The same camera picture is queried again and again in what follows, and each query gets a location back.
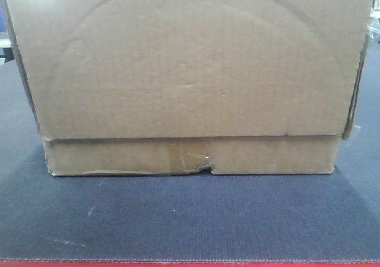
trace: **red surface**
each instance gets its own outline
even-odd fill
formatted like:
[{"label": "red surface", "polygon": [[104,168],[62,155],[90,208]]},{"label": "red surface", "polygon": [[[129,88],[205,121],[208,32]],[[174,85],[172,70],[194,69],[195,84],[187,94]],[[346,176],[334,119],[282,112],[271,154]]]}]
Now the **red surface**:
[{"label": "red surface", "polygon": [[0,267],[380,267],[379,263],[132,263],[0,261]]}]

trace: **dark gray mat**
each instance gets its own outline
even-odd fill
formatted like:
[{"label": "dark gray mat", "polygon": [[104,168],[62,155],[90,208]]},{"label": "dark gray mat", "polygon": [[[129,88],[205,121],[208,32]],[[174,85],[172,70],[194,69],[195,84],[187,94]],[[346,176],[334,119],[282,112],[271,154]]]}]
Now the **dark gray mat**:
[{"label": "dark gray mat", "polygon": [[15,63],[0,67],[0,258],[380,261],[380,47],[324,176],[52,177]]}]

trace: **box flap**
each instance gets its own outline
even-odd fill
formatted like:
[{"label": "box flap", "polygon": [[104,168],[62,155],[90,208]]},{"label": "box flap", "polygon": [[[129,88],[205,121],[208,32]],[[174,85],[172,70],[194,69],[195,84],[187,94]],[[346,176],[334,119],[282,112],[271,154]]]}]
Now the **box flap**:
[{"label": "box flap", "polygon": [[372,0],[7,0],[46,139],[340,135]]}]

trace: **corrugated cardboard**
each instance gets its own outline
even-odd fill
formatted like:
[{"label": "corrugated cardboard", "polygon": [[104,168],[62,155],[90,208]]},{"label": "corrugated cardboard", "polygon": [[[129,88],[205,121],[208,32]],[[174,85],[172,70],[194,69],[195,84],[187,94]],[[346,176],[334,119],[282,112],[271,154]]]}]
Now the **corrugated cardboard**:
[{"label": "corrugated cardboard", "polygon": [[372,0],[5,2],[54,174],[331,171]]},{"label": "corrugated cardboard", "polygon": [[322,174],[333,170],[339,136],[87,139],[45,142],[54,175]]}]

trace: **crease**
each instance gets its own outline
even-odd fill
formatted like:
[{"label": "crease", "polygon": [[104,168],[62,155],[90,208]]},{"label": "crease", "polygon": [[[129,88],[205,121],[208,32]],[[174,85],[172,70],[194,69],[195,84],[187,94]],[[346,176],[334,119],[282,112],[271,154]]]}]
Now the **crease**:
[{"label": "crease", "polygon": [[337,59],[336,54],[331,49],[330,43],[328,42],[326,36],[324,34],[322,34],[320,31],[316,30],[318,28],[318,24],[316,22],[314,22],[313,19],[309,18],[305,12],[298,9],[295,5],[293,5],[291,2],[289,2],[287,0],[270,0],[270,1],[281,6],[282,8],[284,8],[289,13],[293,14],[302,24],[304,24],[310,30],[311,33],[313,33],[313,35],[318,40],[320,40],[322,42],[323,47],[325,47],[328,50],[328,52],[330,53],[330,55],[332,56],[332,58],[335,61],[335,64],[339,70],[341,77],[343,77],[344,74],[343,74],[342,66],[341,66],[339,60]]},{"label": "crease", "polygon": [[76,23],[76,25],[71,29],[71,31],[69,32],[69,36],[74,32],[76,31],[77,28],[79,28],[82,23],[89,17],[92,15],[93,12],[95,12],[97,9],[99,9],[100,7],[102,7],[103,5],[107,4],[108,2],[110,2],[112,0],[101,0],[100,2],[98,2],[95,6],[91,7],[89,10],[87,10],[85,12],[85,14],[79,19],[79,22]]}]

